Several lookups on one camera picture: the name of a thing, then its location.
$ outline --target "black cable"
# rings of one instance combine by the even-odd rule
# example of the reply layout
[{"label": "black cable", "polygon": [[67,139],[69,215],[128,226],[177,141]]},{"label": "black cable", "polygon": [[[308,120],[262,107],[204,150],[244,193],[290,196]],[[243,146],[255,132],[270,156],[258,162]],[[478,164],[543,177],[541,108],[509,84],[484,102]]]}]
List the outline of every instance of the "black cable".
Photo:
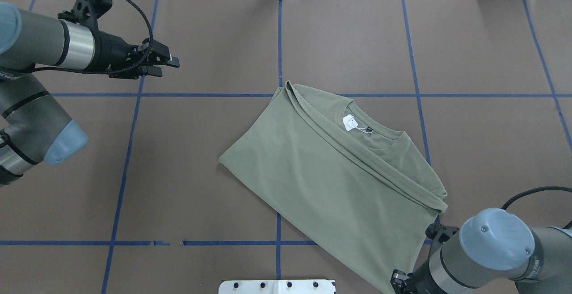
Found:
[{"label": "black cable", "polygon": [[147,46],[147,49],[145,50],[145,53],[143,54],[143,56],[141,56],[141,58],[135,64],[128,66],[128,67],[125,67],[125,68],[121,68],[120,70],[107,71],[107,72],[89,72],[89,71],[73,70],[72,68],[59,68],[59,67],[52,67],[52,66],[37,67],[37,68],[34,68],[33,70],[31,70],[31,72],[61,71],[61,72],[71,72],[71,73],[78,73],[78,74],[111,75],[111,74],[118,74],[121,72],[127,72],[130,70],[133,70],[134,68],[138,68],[139,65],[141,65],[145,61],[145,58],[147,58],[149,56],[149,54],[151,54],[151,50],[153,49],[153,30],[151,29],[151,24],[149,23],[149,19],[147,19],[147,16],[145,15],[145,13],[143,13],[143,10],[141,10],[141,8],[139,8],[139,6],[137,6],[131,0],[125,0],[125,1],[127,1],[127,3],[129,3],[131,6],[133,6],[139,12],[139,14],[141,14],[141,17],[143,17],[143,20],[145,21],[145,25],[147,25],[147,30],[149,31],[149,46]]},{"label": "black cable", "polygon": [[[541,191],[546,191],[546,190],[561,190],[561,191],[566,191],[566,192],[572,192],[572,188],[568,188],[568,187],[560,187],[560,186],[546,186],[546,187],[539,187],[539,188],[534,188],[525,192],[522,192],[520,194],[517,194],[516,196],[514,196],[513,198],[510,198],[507,202],[505,202],[504,205],[502,205],[502,207],[500,207],[503,210],[506,210],[513,202],[515,202],[516,200],[524,197],[524,196],[528,196],[529,194],[534,194],[537,192],[541,192]],[[572,221],[570,221],[568,223],[568,225],[564,226],[564,229],[570,229],[570,227],[572,227]]]}]

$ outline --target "white label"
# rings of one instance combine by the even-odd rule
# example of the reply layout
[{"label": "white label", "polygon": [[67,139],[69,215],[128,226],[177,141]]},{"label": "white label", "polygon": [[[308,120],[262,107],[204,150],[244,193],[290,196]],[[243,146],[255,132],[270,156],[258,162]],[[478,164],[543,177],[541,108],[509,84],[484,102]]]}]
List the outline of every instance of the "white label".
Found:
[{"label": "white label", "polygon": [[346,115],[342,121],[344,122],[346,131],[350,131],[351,129],[355,129],[359,126],[356,119],[351,114]]}]

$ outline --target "metal bracket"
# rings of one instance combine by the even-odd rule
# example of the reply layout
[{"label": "metal bracket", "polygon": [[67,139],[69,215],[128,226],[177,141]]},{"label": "metal bracket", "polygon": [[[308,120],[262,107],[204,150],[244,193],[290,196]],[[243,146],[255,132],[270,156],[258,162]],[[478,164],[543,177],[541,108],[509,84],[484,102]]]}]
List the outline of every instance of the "metal bracket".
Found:
[{"label": "metal bracket", "polygon": [[336,294],[334,280],[224,281],[219,294]]}]

